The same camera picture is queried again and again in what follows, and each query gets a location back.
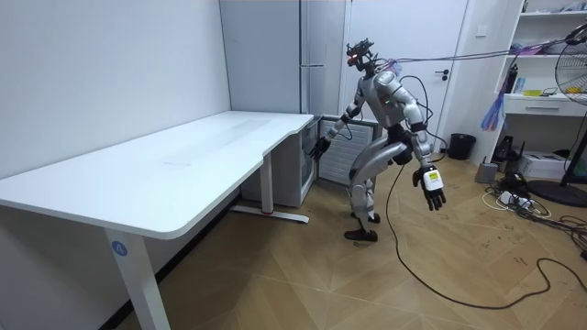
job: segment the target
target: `humanoid robot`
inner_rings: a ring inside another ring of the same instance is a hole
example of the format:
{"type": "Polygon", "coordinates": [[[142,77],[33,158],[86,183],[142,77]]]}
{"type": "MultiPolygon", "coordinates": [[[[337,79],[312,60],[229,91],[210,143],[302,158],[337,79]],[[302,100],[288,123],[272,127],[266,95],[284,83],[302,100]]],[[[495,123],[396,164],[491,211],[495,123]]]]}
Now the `humanoid robot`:
{"type": "Polygon", "coordinates": [[[420,169],[412,177],[416,187],[422,186],[430,211],[438,210],[447,202],[442,192],[443,182],[440,173],[430,158],[432,146],[426,134],[426,115],[417,100],[401,84],[389,66],[377,65],[377,55],[373,56],[373,45],[365,39],[348,47],[348,65],[356,66],[365,75],[359,79],[354,102],[349,104],[344,115],[321,137],[310,156],[315,160],[328,150],[330,143],[348,122],[360,114],[365,102],[371,108],[379,124],[387,130],[387,137],[373,141],[352,164],[349,178],[349,198],[351,216],[359,221],[360,229],[348,231],[345,238],[355,241],[377,241],[377,233],[370,230],[368,223],[380,223],[373,207],[373,179],[396,162],[405,165],[412,160],[412,153],[420,162],[420,169]],[[409,130],[401,123],[406,120],[409,130]]]}

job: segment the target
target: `fan base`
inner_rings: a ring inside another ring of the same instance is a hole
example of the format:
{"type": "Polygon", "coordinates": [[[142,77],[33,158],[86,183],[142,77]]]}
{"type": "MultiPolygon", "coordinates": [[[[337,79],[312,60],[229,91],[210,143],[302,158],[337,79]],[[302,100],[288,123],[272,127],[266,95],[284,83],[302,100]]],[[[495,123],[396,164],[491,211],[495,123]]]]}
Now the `fan base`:
{"type": "Polygon", "coordinates": [[[528,182],[528,190],[547,201],[587,208],[587,192],[577,187],[561,187],[559,182],[534,180],[528,182]]]}

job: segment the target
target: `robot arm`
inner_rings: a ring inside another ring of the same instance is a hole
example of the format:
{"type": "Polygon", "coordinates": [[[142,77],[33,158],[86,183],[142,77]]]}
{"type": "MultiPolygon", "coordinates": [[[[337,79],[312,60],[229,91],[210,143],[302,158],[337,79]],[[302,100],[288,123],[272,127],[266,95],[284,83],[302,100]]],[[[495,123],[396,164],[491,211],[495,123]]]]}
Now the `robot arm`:
{"type": "Polygon", "coordinates": [[[317,142],[312,151],[310,151],[310,157],[314,160],[319,160],[325,152],[327,152],[328,148],[330,148],[330,143],[332,140],[338,135],[341,129],[344,128],[349,121],[358,116],[360,114],[360,110],[365,103],[365,99],[363,98],[362,90],[360,89],[362,78],[359,80],[357,84],[357,92],[355,93],[355,100],[347,106],[347,110],[345,113],[340,117],[335,125],[330,128],[330,130],[321,137],[317,142]]]}
{"type": "Polygon", "coordinates": [[[376,80],[380,99],[389,100],[403,108],[404,117],[407,119],[412,132],[411,142],[415,157],[420,162],[420,169],[414,172],[412,181],[416,187],[420,182],[428,208],[430,211],[438,210],[447,199],[442,191],[444,183],[437,168],[430,158],[432,147],[428,142],[426,133],[426,116],[418,106],[417,100],[399,82],[394,74],[386,72],[376,80]]]}

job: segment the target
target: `power strip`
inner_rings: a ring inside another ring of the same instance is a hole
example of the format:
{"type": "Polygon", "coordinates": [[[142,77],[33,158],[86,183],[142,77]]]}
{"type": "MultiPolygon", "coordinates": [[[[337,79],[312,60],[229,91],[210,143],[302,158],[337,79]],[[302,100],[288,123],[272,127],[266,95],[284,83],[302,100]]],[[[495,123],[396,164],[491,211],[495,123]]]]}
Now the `power strip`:
{"type": "Polygon", "coordinates": [[[524,207],[525,209],[529,209],[530,206],[532,206],[531,200],[524,197],[519,197],[518,195],[510,192],[502,192],[502,194],[499,196],[499,201],[503,205],[518,204],[520,207],[524,207]]]}

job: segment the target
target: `desk leg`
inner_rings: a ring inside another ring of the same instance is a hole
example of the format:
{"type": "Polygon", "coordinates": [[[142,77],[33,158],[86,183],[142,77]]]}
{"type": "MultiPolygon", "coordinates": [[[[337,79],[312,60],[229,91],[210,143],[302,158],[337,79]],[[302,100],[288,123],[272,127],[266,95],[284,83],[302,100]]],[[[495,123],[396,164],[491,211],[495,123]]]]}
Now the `desk leg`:
{"type": "Polygon", "coordinates": [[[106,229],[106,236],[143,330],[170,330],[142,236],[106,229]]]}
{"type": "Polygon", "coordinates": [[[273,211],[273,182],[271,176],[271,153],[263,157],[263,164],[260,166],[260,199],[261,209],[247,206],[236,205],[231,208],[232,211],[252,215],[265,215],[277,217],[285,220],[292,220],[307,224],[310,219],[304,215],[288,214],[284,212],[273,211]]]}

